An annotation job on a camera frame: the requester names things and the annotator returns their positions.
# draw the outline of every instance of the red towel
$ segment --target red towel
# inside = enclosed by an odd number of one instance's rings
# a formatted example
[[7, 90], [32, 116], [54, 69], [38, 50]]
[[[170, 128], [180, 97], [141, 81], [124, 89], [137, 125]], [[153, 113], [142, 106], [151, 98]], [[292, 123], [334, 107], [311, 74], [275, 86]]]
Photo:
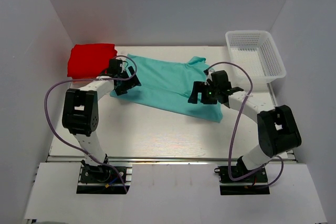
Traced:
[[108, 68], [109, 60], [116, 55], [114, 44], [75, 45], [68, 61], [68, 77], [95, 78]]

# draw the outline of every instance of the white tabletop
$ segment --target white tabletop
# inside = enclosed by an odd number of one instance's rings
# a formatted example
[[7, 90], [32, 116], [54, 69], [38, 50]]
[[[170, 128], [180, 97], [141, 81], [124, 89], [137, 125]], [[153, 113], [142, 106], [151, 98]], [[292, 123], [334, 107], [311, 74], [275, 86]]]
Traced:
[[[194, 56], [206, 58], [211, 65], [228, 60], [226, 47], [116, 47], [119, 55], [133, 54], [157, 60], [187, 62]], [[219, 65], [232, 80], [231, 66]], [[272, 103], [266, 85], [254, 92], [256, 98]], [[121, 101], [109, 94], [99, 101], [97, 133], [103, 150], [110, 157], [176, 157], [176, 158], [227, 158], [229, 142], [238, 112], [221, 107], [220, 123], [163, 111], [148, 106]], [[78, 145], [76, 139], [63, 128], [61, 117], [57, 132], [67, 141]], [[233, 157], [238, 158], [258, 144], [257, 125], [242, 116], [238, 127]], [[65, 146], [54, 137], [51, 157], [76, 157], [82, 153]]]

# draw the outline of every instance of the teal t-shirt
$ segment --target teal t-shirt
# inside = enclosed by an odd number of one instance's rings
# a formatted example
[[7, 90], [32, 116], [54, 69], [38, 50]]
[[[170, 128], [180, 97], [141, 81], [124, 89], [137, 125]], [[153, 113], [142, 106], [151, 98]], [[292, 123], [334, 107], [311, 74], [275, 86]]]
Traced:
[[200, 97], [198, 104], [188, 103], [194, 81], [206, 79], [203, 71], [209, 66], [205, 64], [205, 58], [193, 57], [187, 63], [177, 63], [134, 55], [128, 57], [135, 61], [136, 75], [142, 85], [120, 96], [112, 91], [112, 97], [218, 123], [222, 120], [219, 103], [204, 105], [200, 103]]

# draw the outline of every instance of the white plastic basket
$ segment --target white plastic basket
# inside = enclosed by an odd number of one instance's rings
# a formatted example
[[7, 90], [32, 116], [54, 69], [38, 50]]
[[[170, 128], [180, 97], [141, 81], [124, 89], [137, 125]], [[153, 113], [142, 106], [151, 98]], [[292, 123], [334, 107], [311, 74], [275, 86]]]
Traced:
[[[241, 66], [255, 84], [270, 83], [286, 75], [286, 70], [271, 34], [267, 31], [228, 31], [226, 43], [232, 63]], [[236, 82], [246, 84], [245, 74], [234, 68]]]

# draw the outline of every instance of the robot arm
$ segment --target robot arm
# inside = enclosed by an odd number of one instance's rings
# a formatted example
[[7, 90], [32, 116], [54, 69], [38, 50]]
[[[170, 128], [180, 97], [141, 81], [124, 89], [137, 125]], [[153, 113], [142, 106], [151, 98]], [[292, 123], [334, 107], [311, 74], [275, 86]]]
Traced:
[[[239, 111], [247, 93], [239, 87], [232, 88], [224, 70], [211, 73], [205, 71], [205, 74], [205, 82], [194, 82], [188, 102], [197, 103], [198, 93], [201, 93], [203, 104], [220, 102]], [[288, 106], [274, 107], [250, 96], [243, 114], [257, 123], [259, 144], [238, 159], [237, 169], [241, 175], [269, 162], [274, 156], [301, 145], [300, 133]]]
[[[129, 71], [131, 74], [134, 73], [132, 67], [129, 67]], [[121, 95], [127, 93], [128, 89], [141, 85], [137, 76], [122, 82], [104, 80], [110, 77], [129, 77], [123, 68], [122, 60], [111, 59], [106, 73], [98, 77], [100, 80], [93, 81], [80, 89], [68, 89], [62, 115], [63, 127], [74, 135], [81, 148], [102, 163], [108, 163], [108, 159], [100, 146], [96, 133], [99, 122], [98, 101], [113, 90], [117, 95]], [[87, 155], [85, 155], [85, 164], [90, 167], [99, 166]]]

